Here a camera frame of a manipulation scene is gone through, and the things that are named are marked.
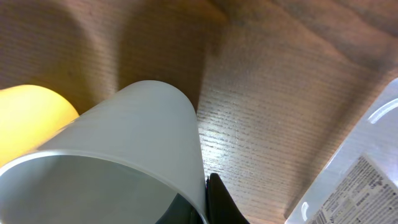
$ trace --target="yellow object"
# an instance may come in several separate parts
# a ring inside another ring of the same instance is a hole
[[[0,167],[41,145],[77,117],[64,97],[44,87],[0,90]]]

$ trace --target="barcode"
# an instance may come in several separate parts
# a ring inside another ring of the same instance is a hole
[[[316,216],[315,216],[314,220],[312,220],[311,224],[326,224],[326,218],[325,218],[325,215],[323,214],[322,210],[320,210],[316,214]]]

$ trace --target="yellow cup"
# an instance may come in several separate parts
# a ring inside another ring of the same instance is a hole
[[[0,90],[0,167],[53,137],[78,117],[61,95],[35,85]]]

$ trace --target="sticker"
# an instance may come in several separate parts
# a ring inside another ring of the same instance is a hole
[[[398,188],[361,156],[306,224],[398,224]]]

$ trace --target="brown wooden surface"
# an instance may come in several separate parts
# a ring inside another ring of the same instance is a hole
[[[205,173],[252,223],[283,223],[397,76],[394,0],[3,0],[0,88],[82,113],[139,80],[197,109]]]

